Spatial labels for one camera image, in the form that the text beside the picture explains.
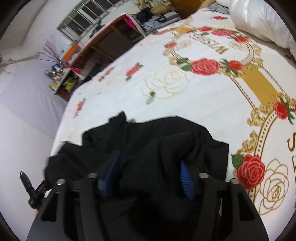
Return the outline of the barred window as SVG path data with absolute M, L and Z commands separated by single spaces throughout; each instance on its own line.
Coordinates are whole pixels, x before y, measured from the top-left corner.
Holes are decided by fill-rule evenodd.
M 78 42 L 92 27 L 124 3 L 125 1 L 80 1 L 63 18 L 57 30 L 71 42 Z

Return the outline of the low wooden shelf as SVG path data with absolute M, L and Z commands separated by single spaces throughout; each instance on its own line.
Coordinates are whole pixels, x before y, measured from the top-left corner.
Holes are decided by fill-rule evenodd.
M 49 89 L 53 91 L 53 95 L 57 95 L 65 101 L 68 101 L 76 88 L 78 88 L 86 78 L 79 75 L 70 68 L 63 68 L 57 72 L 52 69 L 47 72 L 52 79 L 49 84 Z

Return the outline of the pile of clothes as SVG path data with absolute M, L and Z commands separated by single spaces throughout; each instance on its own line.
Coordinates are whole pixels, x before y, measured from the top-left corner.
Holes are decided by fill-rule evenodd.
M 147 34 L 177 22 L 180 19 L 180 16 L 175 11 L 154 15 L 151 12 L 151 8 L 145 8 L 135 15 L 135 20 Z

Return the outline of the patterned curtain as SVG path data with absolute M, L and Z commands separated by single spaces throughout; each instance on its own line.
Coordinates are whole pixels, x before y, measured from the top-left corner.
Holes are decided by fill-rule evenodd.
M 150 8 L 153 15 L 165 14 L 173 9 L 171 1 L 167 0 L 132 0 L 140 10 Z

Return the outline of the white duvet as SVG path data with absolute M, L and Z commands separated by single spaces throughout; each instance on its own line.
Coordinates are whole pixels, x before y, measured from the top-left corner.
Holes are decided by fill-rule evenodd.
M 266 1 L 233 0 L 217 3 L 228 8 L 236 28 L 289 49 L 295 56 L 295 39 L 278 13 Z

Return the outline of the black long coat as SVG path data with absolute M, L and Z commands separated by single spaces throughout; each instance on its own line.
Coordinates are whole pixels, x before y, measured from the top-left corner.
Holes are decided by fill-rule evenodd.
M 208 130 L 180 117 L 145 123 L 125 113 L 83 133 L 82 144 L 66 142 L 49 158 L 45 179 L 76 181 L 121 152 L 119 187 L 102 199 L 102 214 L 111 240 L 193 240 L 197 204 L 184 193 L 181 162 L 193 180 L 199 172 L 225 180 L 229 145 Z

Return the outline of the wooden wardrobe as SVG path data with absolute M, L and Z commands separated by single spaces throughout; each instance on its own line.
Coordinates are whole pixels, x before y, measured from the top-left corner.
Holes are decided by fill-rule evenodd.
M 204 0 L 170 0 L 173 8 L 178 13 L 181 19 L 189 17 L 195 13 L 198 9 L 205 6 L 211 1 Z

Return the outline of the orange storage box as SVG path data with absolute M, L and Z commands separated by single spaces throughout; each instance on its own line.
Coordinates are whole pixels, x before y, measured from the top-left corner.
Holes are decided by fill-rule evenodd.
M 81 47 L 78 44 L 66 47 L 61 54 L 61 60 L 70 61 L 70 59 L 80 51 Z

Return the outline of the pink blossom branches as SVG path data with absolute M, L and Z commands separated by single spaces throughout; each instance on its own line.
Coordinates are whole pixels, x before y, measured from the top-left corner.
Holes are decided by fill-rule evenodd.
M 58 53 L 55 34 L 51 34 L 50 39 L 45 40 L 45 45 L 42 51 L 38 53 L 38 57 L 36 59 L 59 64 L 64 68 L 69 66 L 69 64 L 63 60 Z

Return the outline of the white floral bed blanket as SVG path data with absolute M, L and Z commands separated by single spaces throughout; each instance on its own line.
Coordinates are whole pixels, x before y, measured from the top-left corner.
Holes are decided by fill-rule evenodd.
M 202 9 L 150 34 L 92 80 L 65 109 L 63 141 L 124 111 L 148 121 L 180 116 L 229 145 L 227 179 L 238 178 L 276 240 L 295 212 L 295 64 L 289 49 Z

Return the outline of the wooden desk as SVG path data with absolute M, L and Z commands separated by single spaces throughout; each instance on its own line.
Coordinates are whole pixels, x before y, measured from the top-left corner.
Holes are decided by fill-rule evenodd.
M 129 14 L 121 14 L 98 30 L 70 63 L 83 78 L 95 76 L 143 39 L 146 33 Z

